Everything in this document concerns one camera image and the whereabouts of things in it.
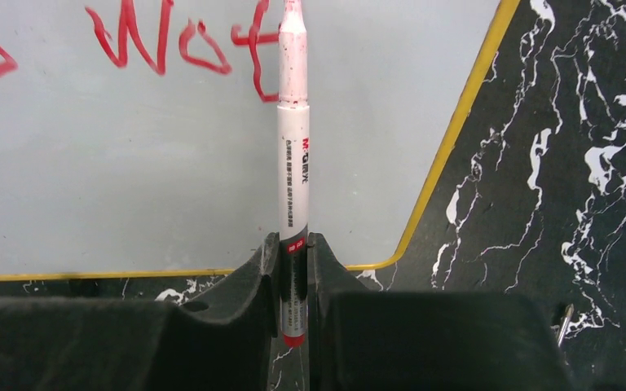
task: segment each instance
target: black holder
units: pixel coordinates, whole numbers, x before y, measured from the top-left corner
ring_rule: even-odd
[[[310,389],[571,389],[530,301],[373,292],[322,235],[310,234],[308,252]],[[280,268],[273,233],[242,267],[180,307],[0,297],[0,390],[265,390]],[[85,291],[81,284],[71,289]]]

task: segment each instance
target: red marker cap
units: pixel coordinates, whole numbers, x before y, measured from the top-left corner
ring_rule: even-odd
[[[284,342],[290,348],[297,348],[303,345],[303,341],[306,340],[306,334],[300,336],[284,336]]]

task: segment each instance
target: white board surface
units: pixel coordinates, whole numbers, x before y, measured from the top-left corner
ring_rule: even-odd
[[[131,36],[125,67],[105,54],[92,15],[118,55],[121,3],[0,0],[17,67],[0,55],[0,274],[235,268],[277,231],[276,106],[247,45],[258,1],[174,0],[162,18],[136,0],[151,62],[166,38],[163,75]],[[310,229],[343,263],[395,252],[497,3],[304,2]],[[265,95],[282,11],[255,46]]]

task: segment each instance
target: white marker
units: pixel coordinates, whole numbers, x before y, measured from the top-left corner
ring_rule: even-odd
[[[284,0],[280,27],[279,144],[281,329],[290,347],[301,345],[307,325],[308,44],[301,0]]]

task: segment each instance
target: yellow edge trim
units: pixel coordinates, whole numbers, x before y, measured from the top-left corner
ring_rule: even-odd
[[[428,176],[425,179],[421,193],[419,193],[419,199],[414,205],[412,215],[409,217],[409,223],[404,229],[402,238],[399,240],[397,250],[395,250],[395,253],[387,261],[370,265],[348,266],[348,270],[381,269],[399,261],[399,259],[404,255],[404,252],[407,251],[409,241],[411,241],[414,236],[414,232],[417,230],[417,226],[419,225],[421,216],[423,215],[425,207],[428,204],[428,200],[433,194],[433,190],[435,189],[435,185],[438,183],[440,174],[443,173],[443,169],[445,168],[448,157],[450,157],[452,149],[455,147],[457,137],[460,135],[462,126],[466,121],[466,117],[469,116],[471,106],[476,100],[476,95],[478,94],[478,90],[481,89],[483,79],[486,78],[488,69],[491,68],[493,58],[496,56],[496,52],[500,47],[500,43],[503,40],[505,31],[507,31],[507,28],[509,27],[509,23],[512,20],[515,10],[517,10],[518,4],[519,0],[501,0],[500,4],[498,4],[496,14],[493,16],[491,25],[488,27],[486,38],[483,40],[481,49],[478,51],[478,56],[474,61],[474,67],[471,69],[469,78],[466,80],[465,88],[460,95],[460,100],[457,102],[457,108],[452,114],[450,124],[447,125],[443,141],[440,143],[438,152],[435,154],[435,159],[433,160],[433,164],[430,166]]]
[[[478,90],[481,88],[483,79],[488,73],[488,69],[491,68],[493,57],[496,55],[500,42],[505,35],[505,31],[509,26],[510,21],[514,15],[514,11],[517,9],[519,0],[501,0],[496,14],[491,21],[491,25],[486,33],[486,38],[483,40],[481,49],[478,51],[478,56],[474,61],[474,66],[471,69],[469,78],[460,100],[457,103],[457,108],[452,114],[450,124],[447,126],[447,131],[443,136],[443,141],[440,143],[440,148],[435,154],[433,164],[430,166],[430,171],[425,179],[419,198],[414,205],[412,215],[409,217],[407,227],[404,229],[402,238],[399,240],[395,253],[387,261],[379,262],[369,265],[353,265],[348,266],[348,270],[371,270],[387,267],[397,262],[407,251],[409,241],[411,241],[416,231],[421,216],[425,210],[428,200],[430,199],[433,190],[435,189],[438,178],[445,168],[447,159],[455,146],[455,141],[460,135],[462,126],[466,121],[466,117],[469,115],[472,104],[476,99]],[[0,275],[0,281],[22,281],[22,280],[48,280],[48,279],[128,279],[128,278],[147,278],[147,277],[181,277],[181,276],[196,276],[196,275],[227,275],[234,271],[233,269],[203,269],[203,270],[164,270],[164,271],[123,271],[123,272],[103,272],[103,273],[50,273],[50,274],[23,274],[23,275]]]

